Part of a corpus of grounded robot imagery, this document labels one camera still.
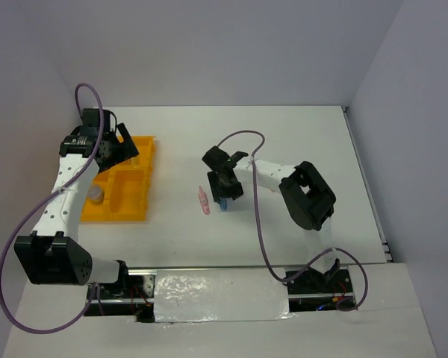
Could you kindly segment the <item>blue correction tape dispenser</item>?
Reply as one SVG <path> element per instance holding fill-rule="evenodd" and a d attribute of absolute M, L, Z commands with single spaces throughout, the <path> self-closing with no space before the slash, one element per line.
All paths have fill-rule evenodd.
<path fill-rule="evenodd" d="M 226 212 L 228 209 L 227 199 L 226 198 L 222 199 L 219 203 L 219 206 L 222 212 Z"/>

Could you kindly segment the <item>clear jar of clips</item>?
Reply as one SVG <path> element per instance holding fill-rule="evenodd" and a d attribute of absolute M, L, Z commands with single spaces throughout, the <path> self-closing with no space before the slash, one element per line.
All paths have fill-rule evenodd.
<path fill-rule="evenodd" d="M 87 192 L 87 199 L 95 204 L 100 204 L 104 201 L 105 192 L 100 185 L 93 183 Z"/>

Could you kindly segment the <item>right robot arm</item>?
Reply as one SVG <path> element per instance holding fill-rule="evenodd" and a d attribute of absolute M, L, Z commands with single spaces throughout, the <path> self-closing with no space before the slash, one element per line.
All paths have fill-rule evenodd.
<path fill-rule="evenodd" d="M 277 281 L 289 283 L 310 272 L 310 284 L 318 292 L 326 292 L 335 284 L 335 275 L 340 268 L 340 260 L 331 240 L 331 217 L 336 196 L 312 163 L 304 161 L 297 166 L 280 165 L 256 159 L 242 151 L 230 155 L 216 145 L 204 154 L 202 161 L 210 169 L 207 176 L 212 197 L 220 206 L 228 199 L 235 201 L 242 197 L 243 185 L 252 184 L 261 254 L 267 269 Z M 282 196 L 290 218 L 310 235 L 308 247 L 319 251 L 304 268 L 289 278 L 279 277 L 267 256 L 258 206 L 259 188 Z"/>

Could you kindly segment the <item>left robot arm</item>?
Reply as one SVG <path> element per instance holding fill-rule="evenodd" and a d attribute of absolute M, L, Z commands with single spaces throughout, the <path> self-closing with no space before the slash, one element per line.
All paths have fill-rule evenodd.
<path fill-rule="evenodd" d="M 60 144 L 55 196 L 27 236 L 14 243 L 28 279 L 38 285 L 100 283 L 116 298 L 131 288 L 121 260 L 93 257 L 78 244 L 78 226 L 87 193 L 97 174 L 139 154 L 123 123 L 109 110 L 87 108 L 82 124 Z"/>

